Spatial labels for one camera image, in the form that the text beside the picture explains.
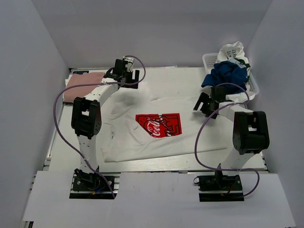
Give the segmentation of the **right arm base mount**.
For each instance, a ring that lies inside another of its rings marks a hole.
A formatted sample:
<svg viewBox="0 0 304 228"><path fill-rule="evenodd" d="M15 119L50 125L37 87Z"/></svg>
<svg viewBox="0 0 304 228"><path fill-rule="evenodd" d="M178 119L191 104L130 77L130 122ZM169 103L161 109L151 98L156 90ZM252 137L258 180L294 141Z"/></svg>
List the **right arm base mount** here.
<svg viewBox="0 0 304 228"><path fill-rule="evenodd" d="M239 175L223 175L216 171L214 175L201 175L193 180L199 187L200 202L237 202L244 201L242 183Z"/></svg>

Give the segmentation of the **green and white t-shirt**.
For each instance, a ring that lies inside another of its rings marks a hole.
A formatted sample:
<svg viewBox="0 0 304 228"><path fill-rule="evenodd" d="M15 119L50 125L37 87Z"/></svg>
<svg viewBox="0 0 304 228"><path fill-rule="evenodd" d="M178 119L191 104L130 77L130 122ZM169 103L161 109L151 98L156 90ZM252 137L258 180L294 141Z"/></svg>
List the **green and white t-shirt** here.
<svg viewBox="0 0 304 228"><path fill-rule="evenodd" d="M234 58L238 66L242 69L245 70L246 72L246 79L245 83L249 81L250 78L250 70L251 70L251 65L248 62L247 58Z"/></svg>

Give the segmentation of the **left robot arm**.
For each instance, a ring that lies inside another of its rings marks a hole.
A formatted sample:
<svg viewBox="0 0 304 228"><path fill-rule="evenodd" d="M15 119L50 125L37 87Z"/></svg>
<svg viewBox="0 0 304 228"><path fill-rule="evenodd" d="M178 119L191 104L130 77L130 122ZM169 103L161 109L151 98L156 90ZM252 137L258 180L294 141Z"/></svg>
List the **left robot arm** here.
<svg viewBox="0 0 304 228"><path fill-rule="evenodd" d="M121 71L118 74L107 73L101 85L84 97L76 97L73 102L71 126L79 143L81 153L80 170L88 173L84 184L91 190L100 185L100 177L96 158L96 136L102 127L101 107L107 99L117 92L120 87L138 88L140 71Z"/></svg>

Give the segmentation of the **blue t-shirt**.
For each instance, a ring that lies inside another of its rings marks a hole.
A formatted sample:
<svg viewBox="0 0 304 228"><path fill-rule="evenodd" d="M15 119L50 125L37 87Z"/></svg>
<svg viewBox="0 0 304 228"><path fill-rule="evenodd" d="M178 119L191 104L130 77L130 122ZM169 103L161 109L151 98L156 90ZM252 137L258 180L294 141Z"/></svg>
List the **blue t-shirt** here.
<svg viewBox="0 0 304 228"><path fill-rule="evenodd" d="M235 59L215 63L210 74L207 74L201 84L201 87L215 87L222 83L232 83L246 90L246 72L242 70Z"/></svg>

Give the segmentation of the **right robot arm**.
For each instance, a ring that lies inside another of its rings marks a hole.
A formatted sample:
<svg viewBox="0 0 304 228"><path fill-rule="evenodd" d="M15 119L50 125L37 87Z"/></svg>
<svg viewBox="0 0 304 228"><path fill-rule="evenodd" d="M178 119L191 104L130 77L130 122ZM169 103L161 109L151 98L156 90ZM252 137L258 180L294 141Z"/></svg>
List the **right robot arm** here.
<svg viewBox="0 0 304 228"><path fill-rule="evenodd" d="M239 175L247 161L267 149L270 145L266 113L252 111L244 107L244 102L235 102L226 99L226 91L223 86L211 88L211 94L202 92L193 108L200 110L207 119L199 129L194 145L196 161L203 167L218 172L215 176L215 185L219 189L226 189L231 185L231 176ZM227 158L216 168L203 164L198 158L199 136L210 119L223 116L233 122L232 143L233 148Z"/></svg>

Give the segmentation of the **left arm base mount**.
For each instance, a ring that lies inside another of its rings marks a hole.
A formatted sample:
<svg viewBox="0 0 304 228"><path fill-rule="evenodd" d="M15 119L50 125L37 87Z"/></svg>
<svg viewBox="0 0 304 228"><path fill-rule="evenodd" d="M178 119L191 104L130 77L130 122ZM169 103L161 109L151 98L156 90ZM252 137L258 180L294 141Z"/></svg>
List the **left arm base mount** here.
<svg viewBox="0 0 304 228"><path fill-rule="evenodd" d="M84 200L113 200L119 189L120 176L105 175L106 181L95 173L85 173L79 169L74 170L69 198Z"/></svg>

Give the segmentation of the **white red-print t-shirt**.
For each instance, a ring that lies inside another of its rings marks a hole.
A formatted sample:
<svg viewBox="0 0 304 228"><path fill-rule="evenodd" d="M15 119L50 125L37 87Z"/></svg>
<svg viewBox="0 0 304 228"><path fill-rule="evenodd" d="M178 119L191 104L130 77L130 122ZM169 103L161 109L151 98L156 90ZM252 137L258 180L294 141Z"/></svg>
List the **white red-print t-shirt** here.
<svg viewBox="0 0 304 228"><path fill-rule="evenodd" d="M121 96L109 107L101 131L105 162L190 154L206 117L195 97Z"/></svg>

